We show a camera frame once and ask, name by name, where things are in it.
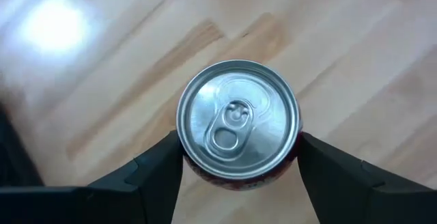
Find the soda can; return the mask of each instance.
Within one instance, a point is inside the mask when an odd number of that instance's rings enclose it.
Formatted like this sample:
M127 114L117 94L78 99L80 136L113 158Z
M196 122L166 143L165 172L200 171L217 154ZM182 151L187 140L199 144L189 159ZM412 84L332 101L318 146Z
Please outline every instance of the soda can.
M176 124L194 172L237 191L282 175L302 130L287 82L248 60L222 61L195 76L180 98Z

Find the wooden floor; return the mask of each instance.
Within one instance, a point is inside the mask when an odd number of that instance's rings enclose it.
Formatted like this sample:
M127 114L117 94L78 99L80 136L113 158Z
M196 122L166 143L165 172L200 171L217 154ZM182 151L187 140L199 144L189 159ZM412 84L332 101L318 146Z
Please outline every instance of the wooden floor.
M0 0L0 101L48 185L87 184L175 128L187 81L251 59L304 129L437 187L437 0ZM297 165L235 193L188 167L174 223L317 223Z

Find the can lid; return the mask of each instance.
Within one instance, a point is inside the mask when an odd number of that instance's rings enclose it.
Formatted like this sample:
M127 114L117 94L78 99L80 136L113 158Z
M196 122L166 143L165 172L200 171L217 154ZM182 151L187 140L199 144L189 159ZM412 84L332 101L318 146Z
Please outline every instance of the can lid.
M296 141L297 101L273 70L229 60L200 72L179 102L178 134L190 158L220 178L260 176L278 165Z

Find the can rim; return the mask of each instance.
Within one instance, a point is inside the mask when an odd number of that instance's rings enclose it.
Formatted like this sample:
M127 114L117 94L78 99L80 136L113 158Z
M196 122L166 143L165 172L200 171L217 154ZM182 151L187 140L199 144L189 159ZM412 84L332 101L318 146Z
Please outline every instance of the can rim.
M245 64L254 64L256 66L262 67L265 71L270 72L269 74L274 76L276 78L276 81L279 81L278 92L281 92L281 96L284 102L284 105L288 107L290 110L290 113L292 113L290 122L287 126L287 136L284 137L284 146L281 148L281 153L278 153L275 158L272 159L272 161L263 167L260 167L255 173L246 173L246 174L232 174L232 173L217 173L217 171L212 170L210 167L208 167L207 164L202 163L203 161L200 159L196 153L194 153L192 149L192 145L189 142L189 138L186 131L186 108L187 105L190 103L189 100L191 97L193 97L193 93L197 90L197 86L202 85L202 77L206 75L208 77L208 72L215 68L217 65L229 63L229 62L244 62ZM212 175L219 177L219 178L225 178L228 180L244 180L249 178L254 178L257 176L260 176L263 173L269 172L271 169L276 167L279 163L281 163L283 160L285 160L285 157L290 153L292 148L294 147L294 144L297 140L298 131L300 128L300 110L298 108L297 99L291 89L291 87L288 85L287 81L284 80L284 78L277 73L276 71L272 70L271 68L264 66L262 64L259 64L255 61L245 60L245 59L230 59L227 61L220 61L218 63L215 63L211 66L208 66L207 68L203 69L201 72L199 72L195 77L191 79L191 81L186 86L184 92L181 95L180 101L178 103L178 109L176 114L176 128L178 131L179 138L181 140L182 146L185 149L185 152L188 154L188 156L191 158L191 160L196 163L199 167L201 167L203 170L207 171L208 173L211 173Z

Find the black holder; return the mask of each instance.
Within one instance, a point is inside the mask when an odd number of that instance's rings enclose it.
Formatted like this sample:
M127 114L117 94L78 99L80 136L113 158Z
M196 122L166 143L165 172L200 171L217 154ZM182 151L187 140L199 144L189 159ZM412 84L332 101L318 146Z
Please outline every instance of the black holder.
M0 105L0 187L42 185L38 172Z
M436 191L302 137L299 169L321 223L437 223ZM170 224L183 153L171 131L89 186L0 188L0 222Z

